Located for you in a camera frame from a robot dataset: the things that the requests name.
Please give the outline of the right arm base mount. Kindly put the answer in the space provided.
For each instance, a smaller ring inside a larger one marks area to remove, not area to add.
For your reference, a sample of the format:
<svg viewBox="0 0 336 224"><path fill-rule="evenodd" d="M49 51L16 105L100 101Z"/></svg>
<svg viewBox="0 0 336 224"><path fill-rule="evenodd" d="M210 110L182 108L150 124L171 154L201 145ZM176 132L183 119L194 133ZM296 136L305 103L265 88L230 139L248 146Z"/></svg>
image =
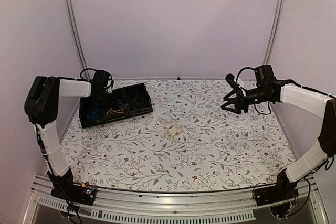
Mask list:
<svg viewBox="0 0 336 224"><path fill-rule="evenodd" d="M287 179L277 179L274 185L267 184L265 187L254 187L252 192L252 197L257 206L273 204L298 196L297 182L291 183Z"/></svg>

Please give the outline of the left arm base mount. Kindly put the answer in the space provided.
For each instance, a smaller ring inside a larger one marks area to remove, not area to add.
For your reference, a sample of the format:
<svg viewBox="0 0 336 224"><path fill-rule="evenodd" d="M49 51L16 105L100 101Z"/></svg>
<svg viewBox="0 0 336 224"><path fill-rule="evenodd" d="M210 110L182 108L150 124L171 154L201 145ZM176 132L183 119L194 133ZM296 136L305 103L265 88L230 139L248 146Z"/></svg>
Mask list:
<svg viewBox="0 0 336 224"><path fill-rule="evenodd" d="M47 175L53 184L51 191L53 197L68 200L69 202L93 205L96 198L95 186L88 183L84 183L84 186L75 184L70 169L63 176L54 175L52 172L47 172Z"/></svg>

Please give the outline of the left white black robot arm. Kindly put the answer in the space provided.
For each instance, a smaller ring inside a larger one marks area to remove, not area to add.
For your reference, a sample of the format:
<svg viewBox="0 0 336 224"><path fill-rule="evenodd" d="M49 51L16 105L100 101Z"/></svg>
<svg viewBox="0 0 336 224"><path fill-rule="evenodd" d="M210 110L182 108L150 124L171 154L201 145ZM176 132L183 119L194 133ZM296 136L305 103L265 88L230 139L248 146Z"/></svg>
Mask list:
<svg viewBox="0 0 336 224"><path fill-rule="evenodd" d="M95 70L93 79L37 76L30 88L24 110L34 126L37 143L49 167L49 178L58 192L67 200L78 195L73 174L60 148L57 133L59 100L63 97L91 98L99 106L108 105L113 86L112 75Z"/></svg>

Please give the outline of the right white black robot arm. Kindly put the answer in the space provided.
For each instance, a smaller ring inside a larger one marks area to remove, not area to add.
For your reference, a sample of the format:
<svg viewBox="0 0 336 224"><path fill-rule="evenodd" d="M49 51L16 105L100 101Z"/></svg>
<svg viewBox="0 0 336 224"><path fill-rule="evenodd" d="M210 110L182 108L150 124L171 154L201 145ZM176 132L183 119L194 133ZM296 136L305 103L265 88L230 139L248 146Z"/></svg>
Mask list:
<svg viewBox="0 0 336 224"><path fill-rule="evenodd" d="M333 163L335 158L335 96L299 85L292 79L278 80L271 65L253 68L256 87L247 90L238 83L238 75L228 74L225 78L231 86L224 96L222 110L236 114L248 112L250 105L263 102L284 103L305 110L322 120L317 142L297 161L277 175L271 196L276 201L291 194L292 187L305 176L315 172L322 165Z"/></svg>

